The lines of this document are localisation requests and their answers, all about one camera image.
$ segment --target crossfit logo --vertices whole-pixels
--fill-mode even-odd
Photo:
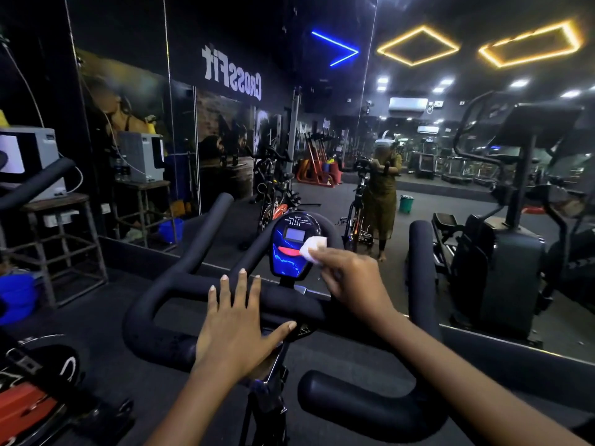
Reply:
[[[258,100],[262,98],[262,78],[258,72],[255,75],[249,74],[233,62],[229,62],[227,55],[222,51],[214,49],[211,52],[208,46],[203,48],[202,57],[206,61],[205,80],[215,78],[215,81],[219,82],[219,76],[223,74],[223,84],[226,87]]]

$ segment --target stool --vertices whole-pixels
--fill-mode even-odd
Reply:
[[[83,205],[85,210],[85,216],[87,218],[87,223],[89,225],[89,230],[91,232],[92,241],[88,241],[86,239],[67,234],[64,231],[64,225],[62,223],[62,212],[64,211],[64,207],[71,206],[71,205]],[[48,304],[52,308],[61,307],[64,304],[76,299],[77,297],[101,286],[108,281],[108,274],[105,269],[105,262],[103,255],[101,254],[101,248],[99,246],[99,238],[97,236],[97,230],[95,228],[95,221],[93,220],[93,214],[91,214],[91,208],[89,205],[89,196],[86,194],[77,194],[72,193],[65,195],[63,197],[56,197],[54,199],[47,199],[47,200],[39,200],[37,202],[30,202],[24,205],[21,208],[22,211],[27,213],[27,218],[29,219],[29,227],[31,232],[33,233],[33,242],[22,244],[17,247],[8,248],[6,244],[6,238],[4,236],[4,229],[0,224],[0,250],[2,251],[2,258],[4,264],[7,265],[9,258],[13,258],[15,260],[30,263],[34,266],[38,266],[41,269],[42,277],[43,277],[43,286],[45,287],[46,297],[48,298]],[[56,216],[57,224],[58,224],[58,234],[50,236],[48,238],[41,239],[39,236],[39,230],[37,228],[37,216],[43,214],[54,214]],[[48,259],[45,255],[45,249],[43,245],[48,241],[52,241],[54,239],[59,239],[62,243],[62,255],[56,256],[54,258]],[[68,247],[68,243],[66,239],[70,239],[72,241],[76,241],[77,243],[83,244],[83,247],[71,251]],[[25,249],[27,247],[35,247],[37,258],[32,258],[30,256],[26,256],[24,254],[18,253],[20,250]],[[99,265],[99,274],[89,273],[89,272],[82,272],[73,267],[72,258],[76,255],[81,253],[89,252],[92,250],[96,250],[97,252],[97,261]],[[49,273],[48,266],[52,263],[56,263],[59,261],[66,261],[67,268],[61,270],[53,275]],[[54,287],[52,285],[52,280],[58,277],[62,277],[63,275],[72,272],[77,273],[79,275],[83,275],[85,277],[92,278],[93,280],[97,280],[91,286],[87,286],[82,291],[77,292],[74,295],[71,295],[67,299],[64,300],[56,300],[56,296],[54,294]]]
[[[115,202],[115,192],[114,192],[116,184],[122,185],[125,188],[136,191],[136,196],[138,199],[138,211],[136,213],[128,214],[128,215],[122,216],[122,217],[118,216],[118,207]],[[149,248],[149,243],[148,243],[149,229],[151,227],[154,227],[156,225],[163,223],[164,221],[171,222],[171,229],[173,230],[173,233],[174,233],[174,244],[163,249],[163,251],[167,252],[167,251],[172,250],[173,248],[177,247],[178,238],[175,233],[174,217],[171,214],[169,216],[167,216],[163,213],[160,213],[159,211],[153,211],[153,210],[149,209],[148,191],[150,191],[152,189],[163,188],[163,187],[166,188],[166,190],[167,190],[167,204],[169,206],[170,205],[170,182],[167,180],[151,181],[151,182],[147,182],[147,183],[140,183],[140,182],[135,182],[135,181],[117,181],[117,182],[115,182],[115,184],[112,186],[112,211],[114,213],[114,217],[115,217],[115,221],[116,221],[116,229],[115,229],[116,239],[118,239],[118,240],[121,239],[120,225],[126,225],[126,226],[129,226],[130,228],[137,228],[134,224],[127,222],[126,219],[128,219],[130,217],[138,216],[140,218],[140,232],[143,235],[143,243],[144,243],[145,248]],[[160,216],[161,219],[157,222],[151,223],[147,217],[147,214],[153,214],[153,215]]]

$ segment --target left hand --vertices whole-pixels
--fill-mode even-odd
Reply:
[[[229,375],[234,383],[260,365],[297,325],[295,321],[288,321],[263,337],[260,330],[260,276],[252,281],[246,306],[247,286],[246,270],[242,269],[233,305],[227,275],[221,277],[219,303],[217,290],[211,287],[206,319],[196,342],[194,368],[212,365]]]

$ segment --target right hand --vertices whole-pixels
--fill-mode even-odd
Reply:
[[[309,252],[323,265],[321,275],[332,295],[361,321],[372,327],[393,313],[393,303],[376,260],[338,248],[323,247]]]

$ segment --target hand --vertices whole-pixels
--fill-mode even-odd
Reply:
[[[260,330],[260,276],[255,277],[246,306],[246,270],[240,271],[236,296],[231,305],[231,292],[227,275],[221,277],[219,304],[217,290],[209,290],[209,303],[201,334],[196,342],[197,365],[208,363],[229,375],[233,383],[248,375],[266,359],[275,347],[296,327],[288,321],[269,336]]]
[[[370,327],[394,311],[376,260],[337,248],[309,252],[323,265],[321,275],[332,295]]]

